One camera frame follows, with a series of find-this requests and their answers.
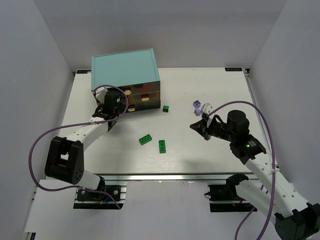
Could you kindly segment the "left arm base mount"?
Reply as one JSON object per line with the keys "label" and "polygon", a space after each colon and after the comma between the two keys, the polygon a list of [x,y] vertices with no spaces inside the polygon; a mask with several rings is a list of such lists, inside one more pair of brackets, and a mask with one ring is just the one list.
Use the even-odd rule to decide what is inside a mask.
{"label": "left arm base mount", "polygon": [[80,188],[76,191],[73,208],[78,210],[119,210],[123,207],[127,193],[127,183],[106,181],[104,192],[94,193]]}

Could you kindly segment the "purple lego brick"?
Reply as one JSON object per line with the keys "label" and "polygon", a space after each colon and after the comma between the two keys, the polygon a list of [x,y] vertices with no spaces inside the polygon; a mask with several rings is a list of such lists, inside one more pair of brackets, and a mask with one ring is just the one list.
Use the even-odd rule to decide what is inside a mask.
{"label": "purple lego brick", "polygon": [[196,108],[194,109],[194,114],[195,114],[196,116],[200,116],[200,115],[201,115],[201,109],[200,109],[199,107],[196,107]]}
{"label": "purple lego brick", "polygon": [[193,102],[193,106],[194,106],[195,108],[199,108],[199,107],[201,106],[200,101],[198,101],[198,100],[194,101],[194,102]]}

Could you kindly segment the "green long lego brick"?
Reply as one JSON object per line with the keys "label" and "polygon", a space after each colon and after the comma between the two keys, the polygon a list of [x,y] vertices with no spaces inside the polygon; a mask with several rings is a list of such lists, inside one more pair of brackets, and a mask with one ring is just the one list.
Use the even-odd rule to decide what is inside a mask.
{"label": "green long lego brick", "polygon": [[147,135],[141,137],[138,141],[139,141],[140,145],[143,146],[143,145],[149,143],[152,140],[153,139],[152,139],[151,135],[147,134]]}

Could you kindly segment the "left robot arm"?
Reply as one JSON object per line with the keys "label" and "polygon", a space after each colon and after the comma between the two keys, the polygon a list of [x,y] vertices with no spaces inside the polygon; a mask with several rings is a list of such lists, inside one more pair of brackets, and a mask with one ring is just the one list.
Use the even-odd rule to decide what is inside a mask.
{"label": "left robot arm", "polygon": [[49,146],[44,173],[47,177],[102,192],[104,179],[85,170],[85,151],[100,136],[108,133],[127,111],[126,94],[119,88],[109,88],[104,102],[95,109],[88,125],[68,136],[54,137]]}

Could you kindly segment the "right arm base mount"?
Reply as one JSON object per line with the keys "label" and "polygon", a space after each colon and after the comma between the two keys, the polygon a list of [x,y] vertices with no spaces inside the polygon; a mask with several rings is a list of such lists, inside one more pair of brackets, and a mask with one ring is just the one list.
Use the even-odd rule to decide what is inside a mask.
{"label": "right arm base mount", "polygon": [[244,198],[239,197],[236,186],[249,178],[243,173],[236,173],[225,180],[224,184],[208,185],[208,192],[204,196],[209,200],[211,213],[245,213],[253,206]]}

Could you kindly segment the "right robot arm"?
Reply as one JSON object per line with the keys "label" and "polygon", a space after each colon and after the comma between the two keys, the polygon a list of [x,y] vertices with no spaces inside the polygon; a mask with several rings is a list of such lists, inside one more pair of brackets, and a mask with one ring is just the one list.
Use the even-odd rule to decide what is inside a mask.
{"label": "right robot arm", "polygon": [[232,110],[223,122],[218,115],[202,119],[189,127],[205,140],[216,137],[228,141],[233,155],[259,179],[262,191],[249,178],[237,173],[226,180],[226,185],[240,198],[266,216],[282,240],[305,240],[320,231],[320,205],[311,204],[286,180],[282,173],[262,154],[265,147],[250,134],[249,120],[240,110]]}

